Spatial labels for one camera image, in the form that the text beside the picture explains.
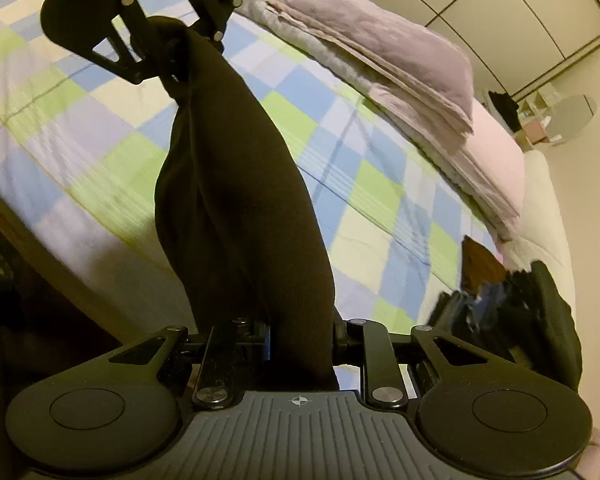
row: black fabric leg cover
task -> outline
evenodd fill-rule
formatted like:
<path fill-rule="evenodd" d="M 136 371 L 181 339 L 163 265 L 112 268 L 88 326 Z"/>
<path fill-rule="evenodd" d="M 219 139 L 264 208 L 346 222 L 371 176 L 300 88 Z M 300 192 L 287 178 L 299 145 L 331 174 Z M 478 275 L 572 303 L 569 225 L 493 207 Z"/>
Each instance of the black fabric leg cover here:
<path fill-rule="evenodd" d="M 243 79 L 177 20 L 151 18 L 186 66 L 163 84 L 180 108 L 155 189 L 155 222 L 199 332 L 264 309 L 278 389 L 337 389 L 334 284 L 311 199 Z"/>

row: white pillow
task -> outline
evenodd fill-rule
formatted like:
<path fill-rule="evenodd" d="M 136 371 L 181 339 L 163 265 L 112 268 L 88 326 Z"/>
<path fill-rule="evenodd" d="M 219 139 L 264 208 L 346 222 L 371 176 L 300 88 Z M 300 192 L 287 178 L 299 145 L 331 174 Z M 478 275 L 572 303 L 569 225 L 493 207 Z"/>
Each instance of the white pillow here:
<path fill-rule="evenodd" d="M 571 253 L 544 155 L 536 150 L 526 152 L 525 171 L 520 234 L 500 248 L 504 266 L 509 270 L 530 270 L 532 261 L 542 260 L 554 277 L 563 300 L 570 305 L 575 321 L 576 293 Z"/>

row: checkered bedspread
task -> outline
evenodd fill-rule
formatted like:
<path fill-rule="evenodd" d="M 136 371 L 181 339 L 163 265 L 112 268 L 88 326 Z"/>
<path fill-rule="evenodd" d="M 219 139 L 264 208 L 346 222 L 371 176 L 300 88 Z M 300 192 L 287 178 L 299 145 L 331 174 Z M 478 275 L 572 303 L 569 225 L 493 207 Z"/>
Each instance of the checkered bedspread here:
<path fill-rule="evenodd" d="M 133 86 L 49 42 L 42 1 L 0 0 L 0 197 L 107 308 L 143 331 L 191 325 L 153 220 L 176 105 L 157 79 Z M 195 19 L 186 0 L 141 3 Z M 224 44 L 311 193 L 342 316 L 408 332 L 458 285 L 463 235 L 494 251 L 475 208 L 314 60 L 235 14 Z"/>

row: pillow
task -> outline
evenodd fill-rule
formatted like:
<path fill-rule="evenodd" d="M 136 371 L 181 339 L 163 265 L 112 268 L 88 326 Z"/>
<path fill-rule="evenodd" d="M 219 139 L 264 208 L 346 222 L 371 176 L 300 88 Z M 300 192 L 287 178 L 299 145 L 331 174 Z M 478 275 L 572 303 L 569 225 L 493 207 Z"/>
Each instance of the pillow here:
<path fill-rule="evenodd" d="M 502 240 L 520 230 L 525 197 L 525 156 L 500 123 L 474 99 L 474 134 L 450 155 L 472 184 L 476 201 Z"/>
<path fill-rule="evenodd" d="M 500 252 L 509 270 L 531 268 L 542 260 L 551 272 L 560 295 L 571 307 L 576 319 L 576 293 L 571 254 L 562 224 L 560 206 L 549 174 L 549 165 L 541 152 L 525 153 L 526 187 L 520 235 L 502 245 Z"/>

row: white wall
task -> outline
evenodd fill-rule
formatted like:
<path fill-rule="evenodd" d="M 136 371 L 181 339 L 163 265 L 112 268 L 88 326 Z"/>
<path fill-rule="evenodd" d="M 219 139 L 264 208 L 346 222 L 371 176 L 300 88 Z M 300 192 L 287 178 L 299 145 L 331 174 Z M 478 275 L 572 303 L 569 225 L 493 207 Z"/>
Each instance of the white wall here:
<path fill-rule="evenodd" d="M 546 155 L 573 259 L 584 358 L 580 393 L 600 428 L 600 50 L 554 85 L 563 94 L 585 93 L 598 103 L 581 136 Z"/>

